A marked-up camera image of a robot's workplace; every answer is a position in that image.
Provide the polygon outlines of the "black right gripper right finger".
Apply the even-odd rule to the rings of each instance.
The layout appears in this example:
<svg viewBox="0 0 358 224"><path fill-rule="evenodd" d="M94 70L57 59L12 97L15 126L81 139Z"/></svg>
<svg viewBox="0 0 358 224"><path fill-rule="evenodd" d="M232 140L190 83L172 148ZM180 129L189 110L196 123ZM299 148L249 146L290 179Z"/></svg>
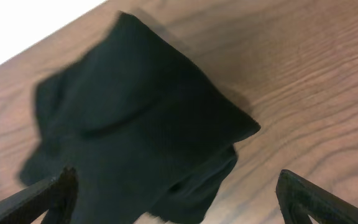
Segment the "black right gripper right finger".
<svg viewBox="0 0 358 224"><path fill-rule="evenodd" d="M286 224L358 224L357 207L290 170L281 170L275 193Z"/></svg>

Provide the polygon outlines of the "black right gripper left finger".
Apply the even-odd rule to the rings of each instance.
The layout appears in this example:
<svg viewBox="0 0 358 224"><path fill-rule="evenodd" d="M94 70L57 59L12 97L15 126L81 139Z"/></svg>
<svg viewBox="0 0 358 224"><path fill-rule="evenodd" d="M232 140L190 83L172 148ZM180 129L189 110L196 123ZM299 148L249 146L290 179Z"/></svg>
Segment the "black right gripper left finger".
<svg viewBox="0 0 358 224"><path fill-rule="evenodd" d="M0 201L0 224L32 223L39 216L44 224L67 224L76 204L76 170L64 168L58 177L49 177Z"/></svg>

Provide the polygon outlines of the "plain black garment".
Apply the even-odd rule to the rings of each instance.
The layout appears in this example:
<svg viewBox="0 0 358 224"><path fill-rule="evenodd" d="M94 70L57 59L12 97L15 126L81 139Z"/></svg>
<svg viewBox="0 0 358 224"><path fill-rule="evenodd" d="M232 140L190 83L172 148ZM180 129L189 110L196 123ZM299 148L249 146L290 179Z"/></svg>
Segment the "plain black garment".
<svg viewBox="0 0 358 224"><path fill-rule="evenodd" d="M32 185L76 170L73 223L133 223L149 213L201 223L260 129L187 57L133 15L35 89L40 142L20 171Z"/></svg>

